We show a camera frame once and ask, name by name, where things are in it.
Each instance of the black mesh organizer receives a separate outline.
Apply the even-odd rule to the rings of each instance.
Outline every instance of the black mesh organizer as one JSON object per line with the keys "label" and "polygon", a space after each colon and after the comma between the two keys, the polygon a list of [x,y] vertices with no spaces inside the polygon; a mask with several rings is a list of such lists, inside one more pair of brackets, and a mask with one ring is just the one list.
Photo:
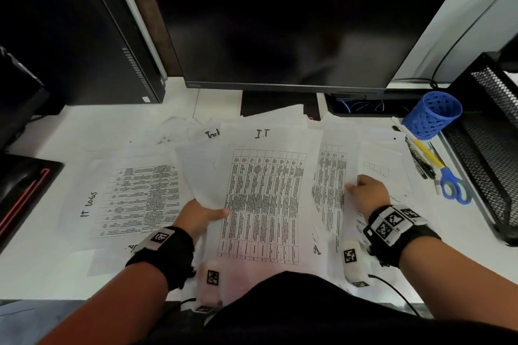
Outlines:
{"label": "black mesh organizer", "polygon": [[495,222],[518,246],[518,87],[482,54],[447,90],[464,113],[443,133]]}

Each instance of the blue scissors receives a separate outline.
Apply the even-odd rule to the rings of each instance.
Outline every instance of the blue scissors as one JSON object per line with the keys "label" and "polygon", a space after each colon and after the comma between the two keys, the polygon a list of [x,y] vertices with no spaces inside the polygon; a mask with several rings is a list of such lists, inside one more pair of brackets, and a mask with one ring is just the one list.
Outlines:
{"label": "blue scissors", "polygon": [[[444,165],[444,161],[442,160],[441,156],[439,155],[439,153],[437,152],[435,147],[431,143],[428,143],[428,144],[430,145],[431,149],[434,151],[434,154],[437,157],[437,159],[443,164],[443,167],[441,168],[442,176],[441,176],[441,180],[439,181],[440,185],[441,185],[441,190],[442,190],[443,196],[446,199],[456,199],[457,202],[460,203],[461,205],[467,205],[468,203],[470,203],[471,200],[473,199],[473,196],[471,195],[469,183],[467,183],[463,179],[457,178],[452,173],[452,171],[446,165]],[[448,190],[451,191],[451,194],[449,194],[447,192],[445,187],[448,187]],[[462,190],[464,190],[466,192],[466,199],[462,198]]]}

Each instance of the computer mouse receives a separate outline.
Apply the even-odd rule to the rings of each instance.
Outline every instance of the computer mouse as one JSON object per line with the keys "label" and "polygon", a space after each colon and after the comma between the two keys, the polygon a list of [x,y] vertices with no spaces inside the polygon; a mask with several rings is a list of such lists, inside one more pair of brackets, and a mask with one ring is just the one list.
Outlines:
{"label": "computer mouse", "polygon": [[30,159],[15,165],[5,175],[0,175],[0,202],[3,201],[16,187],[25,189],[38,178],[39,167]]}

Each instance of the stack of papers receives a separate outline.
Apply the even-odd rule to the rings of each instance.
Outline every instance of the stack of papers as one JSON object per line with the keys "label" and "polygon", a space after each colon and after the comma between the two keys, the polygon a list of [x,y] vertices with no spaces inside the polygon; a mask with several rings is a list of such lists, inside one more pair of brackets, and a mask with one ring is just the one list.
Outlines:
{"label": "stack of papers", "polygon": [[404,134],[329,113],[316,122],[302,105],[205,126],[171,118],[124,151],[92,157],[61,221],[78,248],[99,250],[91,275],[122,269],[131,247],[194,197],[231,210],[209,225],[193,263],[219,268],[224,305],[285,270],[358,294],[340,256],[346,238],[368,243],[365,219],[343,193],[358,174],[383,181],[393,203],[423,202]]}

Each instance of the white wall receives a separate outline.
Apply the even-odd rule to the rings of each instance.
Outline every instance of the white wall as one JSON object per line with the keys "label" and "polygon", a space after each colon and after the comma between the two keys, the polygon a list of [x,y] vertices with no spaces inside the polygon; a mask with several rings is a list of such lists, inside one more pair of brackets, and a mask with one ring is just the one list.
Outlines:
{"label": "white wall", "polygon": [[[431,78],[446,52],[493,1],[445,0],[394,79]],[[452,50],[435,79],[455,80],[479,54],[500,50],[517,32],[518,0],[499,0]]]}

